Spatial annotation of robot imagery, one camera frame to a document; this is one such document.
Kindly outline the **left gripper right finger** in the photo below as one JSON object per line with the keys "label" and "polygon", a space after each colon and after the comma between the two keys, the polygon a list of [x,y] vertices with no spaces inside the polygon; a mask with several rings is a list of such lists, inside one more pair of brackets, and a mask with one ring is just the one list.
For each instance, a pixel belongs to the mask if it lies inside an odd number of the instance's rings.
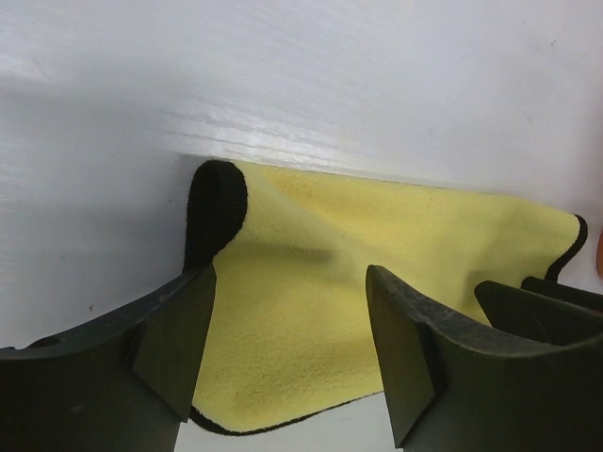
{"label": "left gripper right finger", "polygon": [[395,446],[598,451],[602,334],[546,344],[476,321],[381,266],[366,277]]}

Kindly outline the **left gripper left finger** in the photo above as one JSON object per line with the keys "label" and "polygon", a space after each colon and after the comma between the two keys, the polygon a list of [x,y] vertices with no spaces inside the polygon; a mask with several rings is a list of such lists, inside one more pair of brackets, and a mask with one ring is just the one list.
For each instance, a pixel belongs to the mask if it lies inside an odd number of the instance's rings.
{"label": "left gripper left finger", "polygon": [[212,315],[212,266],[28,347],[1,351],[5,451],[172,451]]}

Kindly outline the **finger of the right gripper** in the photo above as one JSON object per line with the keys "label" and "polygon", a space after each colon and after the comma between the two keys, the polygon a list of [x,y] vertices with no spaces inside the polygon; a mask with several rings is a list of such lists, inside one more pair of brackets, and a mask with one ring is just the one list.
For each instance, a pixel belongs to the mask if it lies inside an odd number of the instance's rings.
{"label": "finger of the right gripper", "polygon": [[479,283],[474,294],[491,326],[515,336],[546,344],[575,344],[602,334],[602,310],[492,281]]}
{"label": "finger of the right gripper", "polygon": [[561,300],[593,311],[601,311],[603,309],[603,296],[601,294],[577,289],[557,282],[527,277],[521,283],[521,288],[531,293]]}

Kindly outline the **yellow towel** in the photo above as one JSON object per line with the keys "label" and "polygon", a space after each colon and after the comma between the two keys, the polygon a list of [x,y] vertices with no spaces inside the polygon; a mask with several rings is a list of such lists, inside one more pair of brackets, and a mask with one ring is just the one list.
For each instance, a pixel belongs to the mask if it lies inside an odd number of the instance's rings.
{"label": "yellow towel", "polygon": [[556,280],[587,235],[504,195],[208,160],[187,201],[184,267],[217,275],[192,419],[250,435],[379,393],[371,265],[483,319],[477,283]]}

